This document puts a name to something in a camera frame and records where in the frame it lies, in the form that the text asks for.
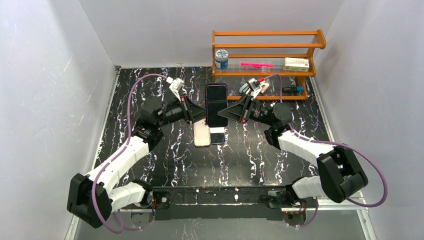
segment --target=marble surface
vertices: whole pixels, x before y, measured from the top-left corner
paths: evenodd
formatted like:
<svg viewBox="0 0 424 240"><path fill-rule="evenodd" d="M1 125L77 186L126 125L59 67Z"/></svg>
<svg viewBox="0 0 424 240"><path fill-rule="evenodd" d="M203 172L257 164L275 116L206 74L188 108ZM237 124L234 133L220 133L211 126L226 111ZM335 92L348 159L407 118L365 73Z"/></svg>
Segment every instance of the marble surface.
<svg viewBox="0 0 424 240"><path fill-rule="evenodd" d="M121 69L107 116L104 133L98 149L95 166L107 159L126 137L126 119L129 90L136 79L146 74L162 74L184 80L183 91L204 106L205 86L212 80L211 67L132 68ZM234 94L246 79L221 79L228 84L228 93ZM272 80L269 94L275 95L280 86ZM155 77L146 79L132 93L131 122L134 123L143 100L156 95L166 101L173 95L166 91L168 84ZM308 137L328 140L326 128L308 80L307 101L288 101L292 108L294 127ZM269 126L248 121L246 124L228 122L226 144L195 147L193 126L184 121L162 128L164 138L147 156L139 160L120 181L119 186L134 179L142 179L153 186L264 186L285 185L299 177L317 174L314 166L296 155L268 145L264 130Z"/></svg>

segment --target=small bottle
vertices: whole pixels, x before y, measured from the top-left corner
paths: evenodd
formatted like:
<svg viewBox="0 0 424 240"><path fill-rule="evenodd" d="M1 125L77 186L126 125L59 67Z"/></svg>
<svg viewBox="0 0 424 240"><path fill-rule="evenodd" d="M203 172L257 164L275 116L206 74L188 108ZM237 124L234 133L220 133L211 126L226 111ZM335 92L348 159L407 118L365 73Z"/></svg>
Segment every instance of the small bottle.
<svg viewBox="0 0 424 240"><path fill-rule="evenodd" d="M228 67L228 52L226 50L219 49L215 52L215 67L217 69Z"/></svg>

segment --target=gold smartphone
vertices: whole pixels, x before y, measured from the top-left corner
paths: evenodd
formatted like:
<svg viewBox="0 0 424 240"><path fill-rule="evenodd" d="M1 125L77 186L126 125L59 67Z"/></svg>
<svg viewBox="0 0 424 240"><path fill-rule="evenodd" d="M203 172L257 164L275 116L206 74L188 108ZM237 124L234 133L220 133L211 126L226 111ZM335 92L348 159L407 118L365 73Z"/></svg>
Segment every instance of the gold smartphone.
<svg viewBox="0 0 424 240"><path fill-rule="evenodd" d="M196 147L208 147L211 145L211 132L206 118L197 121L193 124L194 131L194 146Z"/></svg>

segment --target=phone screen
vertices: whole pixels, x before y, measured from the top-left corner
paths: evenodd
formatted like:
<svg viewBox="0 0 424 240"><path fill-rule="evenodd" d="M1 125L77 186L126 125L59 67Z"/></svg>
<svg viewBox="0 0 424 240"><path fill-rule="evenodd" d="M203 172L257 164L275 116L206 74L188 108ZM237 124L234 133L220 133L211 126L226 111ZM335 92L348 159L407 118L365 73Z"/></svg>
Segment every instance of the phone screen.
<svg viewBox="0 0 424 240"><path fill-rule="evenodd" d="M226 127L228 119L218 116L218 112L227 108L227 85L223 83L206 86L207 124L210 128Z"/></svg>

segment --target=gray wall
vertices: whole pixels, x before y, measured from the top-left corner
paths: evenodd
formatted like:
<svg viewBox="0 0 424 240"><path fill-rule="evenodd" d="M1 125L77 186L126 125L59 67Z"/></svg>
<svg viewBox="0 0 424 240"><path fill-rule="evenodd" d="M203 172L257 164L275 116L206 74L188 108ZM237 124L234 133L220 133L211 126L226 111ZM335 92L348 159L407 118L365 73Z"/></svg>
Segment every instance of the gray wall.
<svg viewBox="0 0 424 240"><path fill-rule="evenodd" d="M0 239L65 237L114 78L78 0L0 1Z"/></svg>
<svg viewBox="0 0 424 240"><path fill-rule="evenodd" d="M123 67L211 66L212 30L326 33L342 5L340 0L79 1L112 62Z"/></svg>
<svg viewBox="0 0 424 240"><path fill-rule="evenodd" d="M378 239L424 237L423 12L422 1L346 0L316 55L335 139L362 149L388 180L386 203L369 212ZM364 165L375 203L382 184Z"/></svg>

